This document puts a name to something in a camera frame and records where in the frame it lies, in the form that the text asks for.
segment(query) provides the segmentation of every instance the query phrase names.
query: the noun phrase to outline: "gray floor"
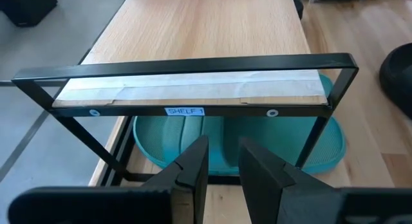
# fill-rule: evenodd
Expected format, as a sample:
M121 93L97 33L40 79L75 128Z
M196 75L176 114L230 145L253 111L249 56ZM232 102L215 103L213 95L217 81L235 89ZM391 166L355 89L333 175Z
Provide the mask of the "gray floor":
M59 0L58 6L33 28L17 28L0 12L0 80L10 80L21 68L77 64L123 1ZM47 90L54 95L58 88ZM17 88L0 87L0 99L3 224L7 223L8 204L27 189L87 185L97 157L51 116L43 114L46 118L39 130L27 134L35 122L41 123L42 110ZM104 144L116 117L78 120Z

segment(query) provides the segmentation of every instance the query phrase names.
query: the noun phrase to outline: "shelf label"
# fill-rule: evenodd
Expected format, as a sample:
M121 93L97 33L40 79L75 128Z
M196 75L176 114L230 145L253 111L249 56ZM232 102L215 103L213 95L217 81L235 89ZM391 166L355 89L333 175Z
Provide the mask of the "shelf label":
M202 107L165 107L169 116L205 116Z

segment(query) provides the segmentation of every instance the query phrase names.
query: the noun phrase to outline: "teal tray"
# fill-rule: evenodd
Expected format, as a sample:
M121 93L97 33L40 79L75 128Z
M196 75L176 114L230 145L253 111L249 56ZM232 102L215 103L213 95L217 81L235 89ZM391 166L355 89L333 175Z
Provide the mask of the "teal tray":
M321 75L328 95L331 80ZM238 174L239 137L249 137L295 164L315 117L135 117L133 134L143 154L161 168L171 163L200 135L209 137L209 174ZM303 171L333 169L346 152L344 134L332 117Z

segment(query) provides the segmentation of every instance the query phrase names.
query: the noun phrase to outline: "black metal frame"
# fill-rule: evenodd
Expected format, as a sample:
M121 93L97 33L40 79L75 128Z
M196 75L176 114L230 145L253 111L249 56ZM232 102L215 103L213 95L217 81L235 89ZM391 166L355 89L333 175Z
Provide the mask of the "black metal frame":
M66 85L64 80L50 80L38 82L41 87L63 87ZM0 87L15 87L15 84L11 80L0 80Z
M38 85L37 80L177 73L333 69L341 69L341 72L327 98L328 103L325 105L198 106L204 109L206 116L266 116L270 109L276 109L279 112L279 117L317 117L295 164L296 167L302 168L333 111L343 98L359 70L349 53L225 57L36 68L21 70L12 79L12 82L32 100L38 103L38 105L52 114L57 121L86 144L114 170L115 173L110 171L108 175L101 178L101 185L109 185L113 184L113 181L119 181L119 178L144 182L152 176L152 174L131 173L124 165L124 160L128 160L129 157L127 155L130 154L131 148L133 147L131 141L133 139L131 136L132 122L129 116L164 116L167 115L164 109L165 107L185 106L53 107L55 100ZM117 144L112 153L106 151L104 147L74 119L74 117L92 117L96 116L96 114L98 116L128 116L124 127L122 127L122 131L118 135ZM237 176L210 176L209 183L215 182L238 184L239 178Z

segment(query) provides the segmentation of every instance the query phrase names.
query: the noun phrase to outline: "black rubber object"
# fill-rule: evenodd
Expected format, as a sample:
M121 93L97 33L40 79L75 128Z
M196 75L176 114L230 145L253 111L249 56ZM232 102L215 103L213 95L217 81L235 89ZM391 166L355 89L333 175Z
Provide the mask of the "black rubber object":
M295 3L295 7L296 7L297 14L299 16L299 19L302 19L302 16L303 16L303 3L300 0L294 0L294 3Z
M412 43L394 49L379 72L382 90L412 119Z

